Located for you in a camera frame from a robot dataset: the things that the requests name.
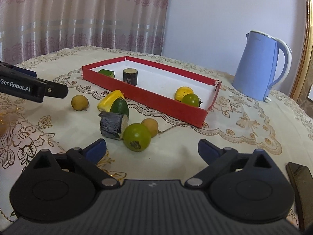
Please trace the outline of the tan longan fruit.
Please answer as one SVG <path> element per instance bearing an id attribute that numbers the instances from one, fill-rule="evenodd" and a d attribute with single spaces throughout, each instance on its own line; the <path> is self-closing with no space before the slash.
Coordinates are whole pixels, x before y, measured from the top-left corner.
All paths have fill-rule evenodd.
<path id="1" fill-rule="evenodd" d="M 83 95 L 76 95 L 71 99 L 72 108 L 76 111 L 86 110 L 89 106 L 87 97 Z"/>
<path id="2" fill-rule="evenodd" d="M 159 132 L 159 124 L 155 119 L 146 118 L 141 122 L 150 132 L 151 137 L 155 137 Z"/>

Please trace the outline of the dark sugarcane chunk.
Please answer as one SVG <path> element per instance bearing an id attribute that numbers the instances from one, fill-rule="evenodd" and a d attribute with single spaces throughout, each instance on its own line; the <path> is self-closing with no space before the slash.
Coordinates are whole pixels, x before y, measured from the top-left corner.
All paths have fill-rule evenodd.
<path id="1" fill-rule="evenodd" d="M 123 70 L 123 82 L 137 86 L 138 70 L 134 68 L 126 68 Z"/>
<path id="2" fill-rule="evenodd" d="M 125 114 L 102 111 L 99 117 L 101 135 L 107 138 L 121 140 L 128 126 L 128 116 Z"/>

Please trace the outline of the yellow starfruit piece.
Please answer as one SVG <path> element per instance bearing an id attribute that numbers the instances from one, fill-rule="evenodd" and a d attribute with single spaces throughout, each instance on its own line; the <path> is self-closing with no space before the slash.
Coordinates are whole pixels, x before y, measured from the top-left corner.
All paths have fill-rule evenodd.
<path id="1" fill-rule="evenodd" d="M 191 93 L 194 91 L 190 87 L 179 87 L 174 94 L 174 99 L 180 102 L 184 96 Z"/>
<path id="2" fill-rule="evenodd" d="M 118 98 L 124 98 L 123 93 L 120 90 L 115 90 L 110 92 L 106 97 L 104 97 L 97 105 L 99 111 L 110 112 L 112 104 Z"/>

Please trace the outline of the green round tomato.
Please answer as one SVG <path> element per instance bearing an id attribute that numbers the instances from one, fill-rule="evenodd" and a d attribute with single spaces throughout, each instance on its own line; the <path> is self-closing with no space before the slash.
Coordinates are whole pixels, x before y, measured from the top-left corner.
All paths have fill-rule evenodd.
<path id="1" fill-rule="evenodd" d="M 139 123 L 128 125 L 123 133 L 124 144 L 134 152 L 142 152 L 147 149 L 151 138 L 148 128 Z"/>
<path id="2" fill-rule="evenodd" d="M 201 99 L 194 93 L 189 93 L 187 95 L 185 95 L 182 100 L 182 103 L 189 105 L 189 106 L 193 106 L 193 107 L 200 107 L 202 104 Z"/>

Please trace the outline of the green cucumber chunk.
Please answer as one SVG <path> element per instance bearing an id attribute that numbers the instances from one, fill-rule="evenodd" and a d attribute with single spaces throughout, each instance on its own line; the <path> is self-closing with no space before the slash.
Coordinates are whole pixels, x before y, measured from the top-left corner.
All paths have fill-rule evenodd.
<path id="1" fill-rule="evenodd" d="M 114 78 L 115 77 L 115 73 L 113 70 L 106 70 L 106 69 L 101 69 L 98 71 L 99 74 L 101 75 L 105 75 L 108 76 L 110 78 Z"/>

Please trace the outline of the dark green avocado-like fruit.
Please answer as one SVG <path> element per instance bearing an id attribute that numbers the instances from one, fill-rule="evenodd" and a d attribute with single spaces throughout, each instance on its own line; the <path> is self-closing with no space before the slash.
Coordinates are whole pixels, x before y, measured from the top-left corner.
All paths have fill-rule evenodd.
<path id="1" fill-rule="evenodd" d="M 127 102 L 125 101 L 125 99 L 123 98 L 117 98 L 110 109 L 110 116 L 118 116 L 118 117 L 122 117 L 122 116 L 127 116 L 129 117 L 129 108 L 127 105 Z"/>

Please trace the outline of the pink floral curtain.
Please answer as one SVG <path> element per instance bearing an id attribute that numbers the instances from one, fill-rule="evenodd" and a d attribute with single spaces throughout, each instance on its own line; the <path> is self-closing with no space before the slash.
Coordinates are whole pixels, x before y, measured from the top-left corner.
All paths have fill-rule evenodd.
<path id="1" fill-rule="evenodd" d="M 1 60 L 16 65 L 64 48 L 159 55 L 169 0 L 1 0 Z"/>

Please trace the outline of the red shallow box tray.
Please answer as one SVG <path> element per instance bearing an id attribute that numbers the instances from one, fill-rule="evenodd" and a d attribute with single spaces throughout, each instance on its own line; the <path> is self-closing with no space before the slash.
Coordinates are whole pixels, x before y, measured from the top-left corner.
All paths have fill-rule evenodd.
<path id="1" fill-rule="evenodd" d="M 137 86 L 123 82 L 123 70 L 126 68 L 138 70 Z M 114 71 L 115 77 L 99 74 L 101 69 Z M 82 74 L 84 80 L 103 89 L 120 90 L 128 99 L 196 127 L 203 126 L 221 87 L 219 80 L 131 56 L 84 65 Z M 179 87 L 192 88 L 201 99 L 201 106 L 196 108 L 175 100 L 174 94 Z"/>

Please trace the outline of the dark smartphone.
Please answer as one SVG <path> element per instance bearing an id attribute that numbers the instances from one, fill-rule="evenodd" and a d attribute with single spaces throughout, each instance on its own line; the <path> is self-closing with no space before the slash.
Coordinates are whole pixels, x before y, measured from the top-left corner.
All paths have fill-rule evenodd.
<path id="1" fill-rule="evenodd" d="M 305 231 L 312 225 L 312 174 L 308 167 L 288 162 L 286 171 L 295 194 L 299 229 Z"/>

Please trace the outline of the blue electric kettle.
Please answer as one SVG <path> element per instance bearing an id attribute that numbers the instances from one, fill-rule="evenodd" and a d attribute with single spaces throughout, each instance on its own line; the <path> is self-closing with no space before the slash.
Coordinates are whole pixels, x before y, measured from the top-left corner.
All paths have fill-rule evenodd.
<path id="1" fill-rule="evenodd" d="M 242 94 L 258 101 L 270 100 L 271 88 L 283 82 L 291 69 L 292 51 L 281 39 L 251 30 L 240 59 L 232 86 Z M 279 52 L 284 54 L 284 67 L 275 79 Z"/>

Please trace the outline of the gold framed padded headboard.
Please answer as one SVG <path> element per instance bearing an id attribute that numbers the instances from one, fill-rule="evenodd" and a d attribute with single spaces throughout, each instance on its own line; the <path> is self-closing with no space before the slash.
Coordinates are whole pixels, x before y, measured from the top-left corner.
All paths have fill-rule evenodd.
<path id="1" fill-rule="evenodd" d="M 306 0 L 305 35 L 298 71 L 290 93 L 300 108 L 312 118 L 312 0 Z"/>

